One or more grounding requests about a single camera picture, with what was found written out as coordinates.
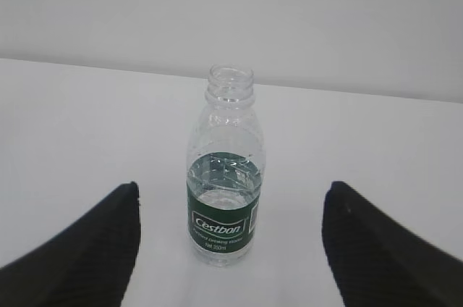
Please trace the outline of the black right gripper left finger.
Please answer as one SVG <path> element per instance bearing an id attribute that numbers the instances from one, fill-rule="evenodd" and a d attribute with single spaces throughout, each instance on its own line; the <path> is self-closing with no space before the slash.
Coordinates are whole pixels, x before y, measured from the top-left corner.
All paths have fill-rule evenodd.
<path id="1" fill-rule="evenodd" d="M 140 193 L 121 184 L 66 229 L 1 268 L 2 306 L 120 306 L 141 241 Z"/>

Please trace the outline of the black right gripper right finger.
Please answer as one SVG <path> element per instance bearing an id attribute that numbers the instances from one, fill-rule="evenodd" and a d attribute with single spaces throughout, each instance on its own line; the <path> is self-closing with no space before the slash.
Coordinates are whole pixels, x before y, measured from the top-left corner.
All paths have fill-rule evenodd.
<path id="1" fill-rule="evenodd" d="M 342 181 L 321 237 L 345 306 L 461 306 L 462 261 L 423 240 Z"/>

